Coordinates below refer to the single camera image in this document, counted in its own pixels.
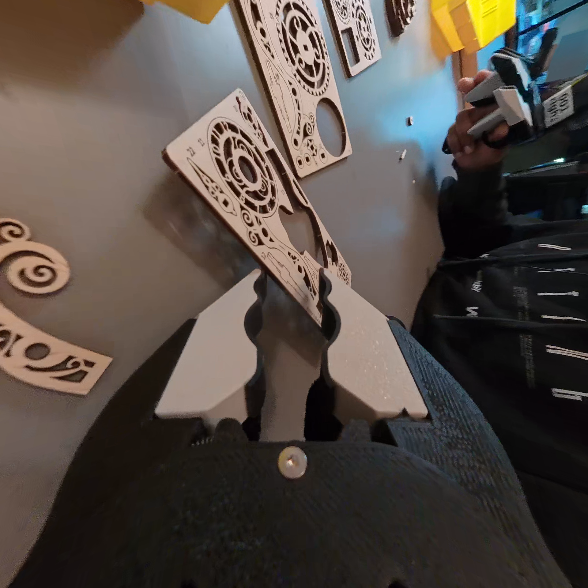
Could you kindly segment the person's right forearm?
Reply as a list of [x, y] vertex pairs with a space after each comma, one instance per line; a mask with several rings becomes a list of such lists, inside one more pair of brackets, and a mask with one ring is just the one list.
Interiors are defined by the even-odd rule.
[[438, 203], [444, 261], [478, 258], [515, 242], [516, 227], [508, 211], [503, 163], [464, 168], [452, 163]]

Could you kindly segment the wooden key-shaped piece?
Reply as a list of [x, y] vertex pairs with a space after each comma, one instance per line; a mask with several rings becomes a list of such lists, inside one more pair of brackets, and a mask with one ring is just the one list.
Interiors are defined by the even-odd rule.
[[[70, 265], [55, 248], [32, 240], [19, 220], [1, 219], [1, 266], [13, 289], [50, 295], [70, 281]], [[87, 395], [112, 358], [60, 340], [1, 303], [1, 370], [25, 384], [59, 393]]]

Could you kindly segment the grey desk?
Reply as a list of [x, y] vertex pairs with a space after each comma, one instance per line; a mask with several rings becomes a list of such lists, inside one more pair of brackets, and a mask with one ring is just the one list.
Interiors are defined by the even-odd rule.
[[[317, 2], [353, 152], [300, 183], [353, 289], [410, 326], [442, 252], [435, 183], [452, 173], [440, 148], [456, 92], [451, 63], [432, 50], [429, 3], [417, 2], [399, 38], [385, 1], [371, 7], [382, 58], [347, 79]], [[1, 1], [1, 217], [26, 224], [72, 271], [49, 296], [20, 293], [1, 276], [1, 300], [40, 330], [113, 359], [84, 397], [1, 373], [1, 587], [112, 395], [254, 268], [161, 157], [236, 88], [288, 158], [234, 4], [203, 25], [138, 1]]]

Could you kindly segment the yellow plastic bin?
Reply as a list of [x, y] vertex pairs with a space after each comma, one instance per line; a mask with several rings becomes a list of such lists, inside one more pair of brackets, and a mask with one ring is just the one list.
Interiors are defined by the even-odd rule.
[[144, 5], [161, 4], [202, 24], [210, 24], [229, 1], [140, 1]]
[[437, 59], [475, 54], [516, 24], [516, 1], [430, 1], [431, 46]]

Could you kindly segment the person's right hand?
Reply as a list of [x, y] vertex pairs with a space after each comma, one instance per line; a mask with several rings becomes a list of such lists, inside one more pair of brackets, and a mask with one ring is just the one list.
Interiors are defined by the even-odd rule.
[[[464, 77], [458, 82], [459, 92], [465, 96], [477, 85], [481, 84], [492, 74], [489, 70], [480, 70], [475, 77]], [[506, 151], [505, 148], [495, 149], [477, 141], [468, 135], [468, 130], [478, 120], [493, 111], [493, 107], [466, 106], [456, 116], [446, 135], [447, 144], [453, 154], [454, 161], [461, 170], [480, 171], [499, 164]], [[496, 143], [503, 140], [509, 133], [506, 123], [501, 123], [489, 135], [489, 142]]]

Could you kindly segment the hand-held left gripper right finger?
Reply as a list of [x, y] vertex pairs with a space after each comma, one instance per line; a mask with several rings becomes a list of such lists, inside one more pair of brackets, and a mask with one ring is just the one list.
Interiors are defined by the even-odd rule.
[[321, 374], [334, 391], [338, 421], [427, 419], [429, 410], [386, 316], [327, 269], [320, 269], [319, 294], [327, 341]]

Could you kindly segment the gear-pattern wooden puzzle sheet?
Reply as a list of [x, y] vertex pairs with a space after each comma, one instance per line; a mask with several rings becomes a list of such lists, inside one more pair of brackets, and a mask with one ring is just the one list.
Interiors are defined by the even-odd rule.
[[[348, 158], [352, 146], [316, 1], [233, 1], [293, 169], [304, 178]], [[342, 148], [318, 129], [324, 103], [341, 125]]]

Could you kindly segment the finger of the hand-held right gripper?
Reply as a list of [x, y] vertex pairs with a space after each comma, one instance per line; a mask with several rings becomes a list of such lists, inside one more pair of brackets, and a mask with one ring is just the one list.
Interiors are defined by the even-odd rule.
[[499, 114], [509, 127], [521, 123], [529, 127], [533, 125], [531, 108], [515, 86], [501, 86], [494, 90], [493, 97]]
[[536, 88], [536, 81], [532, 76], [533, 61], [525, 55], [510, 48], [501, 48], [491, 55], [489, 65], [495, 73], [493, 91], [507, 86], [514, 86], [519, 91]]

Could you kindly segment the black printed hoodie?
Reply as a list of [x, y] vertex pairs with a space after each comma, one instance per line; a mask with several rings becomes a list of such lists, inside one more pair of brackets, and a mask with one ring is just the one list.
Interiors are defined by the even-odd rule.
[[587, 221], [445, 221], [412, 334], [481, 409], [587, 587]]

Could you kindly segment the two-hole wooden puzzle sheet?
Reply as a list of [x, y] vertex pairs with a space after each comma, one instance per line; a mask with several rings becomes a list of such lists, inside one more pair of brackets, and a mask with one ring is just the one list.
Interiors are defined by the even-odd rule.
[[347, 78], [355, 77], [381, 58], [369, 1], [324, 1]]

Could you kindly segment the ring-pattern wooden puzzle sheet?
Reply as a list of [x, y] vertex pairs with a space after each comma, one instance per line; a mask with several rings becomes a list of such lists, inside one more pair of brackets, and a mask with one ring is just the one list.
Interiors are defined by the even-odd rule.
[[305, 212], [325, 269], [348, 286], [351, 272], [245, 93], [234, 90], [168, 144], [162, 157], [262, 269], [321, 325], [322, 265], [291, 243], [280, 210]]

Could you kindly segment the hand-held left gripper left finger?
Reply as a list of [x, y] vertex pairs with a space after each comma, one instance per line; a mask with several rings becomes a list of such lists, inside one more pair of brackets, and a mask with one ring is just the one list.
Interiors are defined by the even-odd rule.
[[266, 397], [258, 336], [267, 276], [259, 269], [202, 311], [155, 408], [161, 419], [259, 419]]

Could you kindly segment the round wooden gear model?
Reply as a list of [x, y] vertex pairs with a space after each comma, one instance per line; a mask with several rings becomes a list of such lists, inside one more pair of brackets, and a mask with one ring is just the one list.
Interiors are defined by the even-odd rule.
[[415, 16], [416, 1], [385, 1], [390, 30], [399, 38]]

